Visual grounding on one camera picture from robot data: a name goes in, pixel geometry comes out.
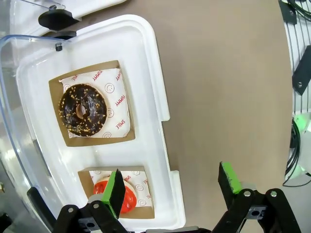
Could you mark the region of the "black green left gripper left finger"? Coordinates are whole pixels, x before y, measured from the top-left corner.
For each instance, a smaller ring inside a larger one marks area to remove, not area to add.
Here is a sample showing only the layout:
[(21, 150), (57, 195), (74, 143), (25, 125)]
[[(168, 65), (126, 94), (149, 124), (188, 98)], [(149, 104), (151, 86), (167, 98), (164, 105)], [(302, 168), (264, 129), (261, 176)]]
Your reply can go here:
[(113, 171), (106, 188), (98, 197), (91, 198), (83, 207), (65, 205), (53, 227), (54, 233), (125, 233), (118, 221), (125, 197), (121, 172)]

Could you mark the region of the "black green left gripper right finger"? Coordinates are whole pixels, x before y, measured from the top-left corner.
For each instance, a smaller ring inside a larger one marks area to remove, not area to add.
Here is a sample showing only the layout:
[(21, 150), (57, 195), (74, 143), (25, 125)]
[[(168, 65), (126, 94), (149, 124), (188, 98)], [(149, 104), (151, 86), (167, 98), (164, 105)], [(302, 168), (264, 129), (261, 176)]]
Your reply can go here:
[(219, 233), (239, 233), (248, 219), (257, 220), (264, 233), (299, 233), (288, 200), (281, 189), (269, 189), (265, 194), (243, 188), (231, 164), (220, 162), (218, 183), (227, 211), (217, 223)]

